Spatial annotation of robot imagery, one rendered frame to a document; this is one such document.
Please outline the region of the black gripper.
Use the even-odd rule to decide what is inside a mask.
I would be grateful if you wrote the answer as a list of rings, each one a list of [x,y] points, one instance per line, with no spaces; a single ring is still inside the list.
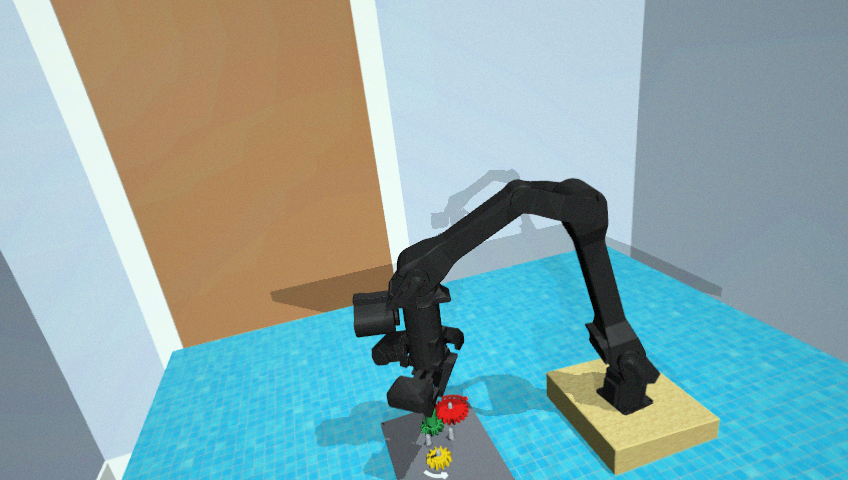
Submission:
[[[388,405],[431,418],[458,357],[446,344],[454,344],[454,348],[460,350],[464,333],[459,328],[441,324],[437,332],[427,336],[413,336],[406,331],[402,342],[408,344],[408,365],[413,366],[411,374],[414,376],[400,375],[394,381],[386,394]]]

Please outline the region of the yellow gear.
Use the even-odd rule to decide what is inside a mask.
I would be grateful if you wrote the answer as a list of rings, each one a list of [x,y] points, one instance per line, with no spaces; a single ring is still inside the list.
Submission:
[[[436,450],[437,449],[440,449],[441,457],[436,457]],[[451,452],[447,451],[447,447],[444,448],[444,449],[442,449],[442,446],[440,446],[440,448],[434,447],[434,450],[430,449],[429,452],[430,452],[430,455],[428,453],[428,455],[426,457],[427,457],[427,465],[430,465],[431,469],[436,467],[436,471],[437,471],[441,467],[441,469],[444,470],[444,466],[449,467],[448,462],[452,462]]]

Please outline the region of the white curved arrow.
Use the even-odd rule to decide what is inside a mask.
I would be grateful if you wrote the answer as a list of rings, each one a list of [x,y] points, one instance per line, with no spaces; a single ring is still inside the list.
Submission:
[[[443,478],[443,479],[446,479],[447,476],[448,476],[447,473],[445,473],[445,472],[441,472],[441,474],[432,474],[432,473],[428,472],[427,470],[424,472],[424,474],[426,474],[427,476],[432,477],[432,478]]]

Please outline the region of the red gear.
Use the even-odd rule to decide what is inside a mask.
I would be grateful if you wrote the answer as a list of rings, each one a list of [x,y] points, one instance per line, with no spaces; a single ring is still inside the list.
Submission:
[[[456,422],[460,423],[460,419],[464,420],[464,417],[467,417],[468,406],[465,401],[462,402],[462,399],[458,400],[457,397],[455,399],[451,397],[450,399],[442,399],[441,402],[438,401],[437,403],[435,405],[436,416],[438,420],[442,419],[443,424],[448,423],[450,425],[453,423],[455,425]],[[448,409],[448,403],[452,404],[452,409]]]

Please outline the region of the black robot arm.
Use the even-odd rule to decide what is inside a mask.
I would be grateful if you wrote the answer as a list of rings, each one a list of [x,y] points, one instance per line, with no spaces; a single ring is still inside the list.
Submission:
[[[655,384],[661,372],[646,357],[624,315],[605,242],[607,201],[580,179],[512,180],[443,233],[404,249],[387,291],[353,295],[356,337],[385,334],[372,348],[374,363],[400,361],[407,368],[409,349],[402,342],[406,331],[427,336],[441,328],[439,303],[451,297],[440,282],[461,257],[522,214],[560,221],[574,242],[594,310],[593,322],[585,323],[589,342],[609,364],[596,393],[623,415],[652,405],[646,386]],[[396,331],[400,308],[406,330]]]

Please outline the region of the green gear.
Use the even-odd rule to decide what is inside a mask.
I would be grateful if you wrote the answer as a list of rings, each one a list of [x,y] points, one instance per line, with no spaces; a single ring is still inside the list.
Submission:
[[[436,409],[434,408],[434,412],[431,418],[425,417],[426,421],[422,421],[421,429],[422,433],[431,434],[433,437],[434,434],[439,435],[439,432],[443,432],[442,428],[444,428],[444,424],[442,423],[442,419],[438,420],[436,416]]]

